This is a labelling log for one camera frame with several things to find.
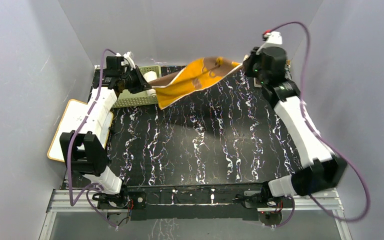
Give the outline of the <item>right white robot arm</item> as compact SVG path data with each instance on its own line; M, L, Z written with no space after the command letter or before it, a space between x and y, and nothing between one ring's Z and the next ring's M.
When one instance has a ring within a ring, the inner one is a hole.
M301 110L300 90L287 76L287 53L279 46L254 47L243 61L245 75L260 81L261 92L282 120L299 154L301 169L296 173L266 181L262 202L275 207L286 196L307 196L335 188L347 163L316 137L316 129Z

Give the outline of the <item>yellow brown cloth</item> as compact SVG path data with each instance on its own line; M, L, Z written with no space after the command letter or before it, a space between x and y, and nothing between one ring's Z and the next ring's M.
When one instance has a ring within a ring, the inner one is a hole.
M206 90L243 67L242 63L221 56L203 57L192 61L178 72L150 81L161 110L180 99Z

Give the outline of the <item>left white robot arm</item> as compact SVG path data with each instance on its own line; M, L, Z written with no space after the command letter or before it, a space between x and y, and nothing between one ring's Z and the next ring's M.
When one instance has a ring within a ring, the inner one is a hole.
M146 81L134 63L131 53L103 57L92 86L86 110L81 113L80 123L72 131L62 132L59 137L65 165L68 189L73 190L73 173L89 179L110 195L110 202L117 208L129 203L129 194L122 190L123 181L110 170L110 160L101 134L109 127L105 124L119 95L127 90L132 94L149 90Z

